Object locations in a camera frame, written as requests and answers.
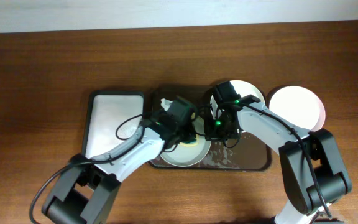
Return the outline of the green yellow sponge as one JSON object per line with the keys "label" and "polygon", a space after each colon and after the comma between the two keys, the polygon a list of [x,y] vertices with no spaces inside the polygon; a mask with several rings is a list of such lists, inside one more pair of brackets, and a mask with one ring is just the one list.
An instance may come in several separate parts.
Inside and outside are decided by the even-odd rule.
{"label": "green yellow sponge", "polygon": [[180,143],[180,146],[183,146],[183,147],[194,147],[198,145],[198,140],[195,139],[194,141],[186,141],[186,142],[181,142]]}

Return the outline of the pale green plate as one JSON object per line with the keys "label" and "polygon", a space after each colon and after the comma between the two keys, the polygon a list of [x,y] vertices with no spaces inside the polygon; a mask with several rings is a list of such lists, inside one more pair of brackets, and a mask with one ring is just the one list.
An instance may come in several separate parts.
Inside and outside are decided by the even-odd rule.
{"label": "pale green plate", "polygon": [[163,152],[160,157],[170,165],[176,167],[188,167],[199,163],[209,152],[211,142],[204,136],[197,135],[198,145],[194,147],[183,147],[180,144]]}

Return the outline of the cream white plate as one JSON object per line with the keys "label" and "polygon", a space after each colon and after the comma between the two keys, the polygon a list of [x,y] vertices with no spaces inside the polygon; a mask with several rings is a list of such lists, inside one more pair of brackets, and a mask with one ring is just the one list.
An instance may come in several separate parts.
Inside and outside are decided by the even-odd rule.
{"label": "cream white plate", "polygon": [[[248,95],[253,95],[253,96],[259,98],[261,102],[265,103],[264,95],[253,84],[251,84],[249,82],[242,81],[242,80],[229,80],[229,81],[222,82],[222,84],[226,84],[226,85],[228,83],[232,86],[234,91],[241,96],[241,98],[248,96]],[[214,99],[214,93],[211,93],[210,104],[212,107],[211,114],[213,116],[215,116],[217,108],[218,108],[218,104],[217,104],[216,100]]]}

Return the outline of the pinkish white plate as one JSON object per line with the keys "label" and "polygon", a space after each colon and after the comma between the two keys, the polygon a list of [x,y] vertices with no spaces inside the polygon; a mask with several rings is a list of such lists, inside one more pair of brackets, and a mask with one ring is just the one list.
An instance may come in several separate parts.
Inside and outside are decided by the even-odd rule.
{"label": "pinkish white plate", "polygon": [[317,131],[326,120],[326,110],[321,99],[302,86],[285,86],[270,98],[268,108],[281,118],[298,127]]}

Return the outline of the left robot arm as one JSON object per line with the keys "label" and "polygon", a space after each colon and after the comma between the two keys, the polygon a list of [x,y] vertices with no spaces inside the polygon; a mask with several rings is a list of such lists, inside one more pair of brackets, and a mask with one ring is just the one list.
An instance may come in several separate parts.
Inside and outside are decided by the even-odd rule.
{"label": "left robot arm", "polygon": [[114,149],[90,159],[81,154],[52,177],[57,179],[42,205],[54,223],[106,223],[121,183],[164,150],[192,135],[197,107],[183,98],[173,100],[143,119],[135,133]]}

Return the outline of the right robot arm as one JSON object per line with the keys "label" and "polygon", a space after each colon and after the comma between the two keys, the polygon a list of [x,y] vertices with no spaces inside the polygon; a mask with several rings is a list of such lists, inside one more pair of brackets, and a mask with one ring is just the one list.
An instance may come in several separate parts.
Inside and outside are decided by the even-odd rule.
{"label": "right robot arm", "polygon": [[247,132],[279,155],[288,201],[271,223],[314,223],[323,215],[331,218],[329,206],[352,190],[334,136],[326,129],[301,128],[275,114],[253,87],[229,80],[204,94],[205,138],[226,142]]}

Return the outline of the brown plastic tray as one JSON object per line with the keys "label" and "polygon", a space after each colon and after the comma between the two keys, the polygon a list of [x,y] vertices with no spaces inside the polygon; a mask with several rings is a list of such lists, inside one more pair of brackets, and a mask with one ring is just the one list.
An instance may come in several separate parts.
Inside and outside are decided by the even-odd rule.
{"label": "brown plastic tray", "polygon": [[[160,100],[174,100],[180,96],[197,106],[205,105],[207,97],[211,97],[210,86],[162,85],[151,94],[151,109],[161,108]],[[269,168],[272,162],[271,149],[257,137],[243,132],[240,140],[211,142],[207,155],[197,164],[188,167],[176,167],[165,162],[160,156],[149,164],[157,169],[193,169],[193,170],[233,170],[262,172]]]}

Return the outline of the white soapy tray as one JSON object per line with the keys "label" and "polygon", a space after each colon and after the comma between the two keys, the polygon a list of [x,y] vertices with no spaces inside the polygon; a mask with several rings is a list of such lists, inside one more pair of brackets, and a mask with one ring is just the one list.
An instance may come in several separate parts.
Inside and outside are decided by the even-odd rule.
{"label": "white soapy tray", "polygon": [[89,96],[81,153],[87,158],[114,149],[131,137],[144,112],[141,91],[96,90]]}

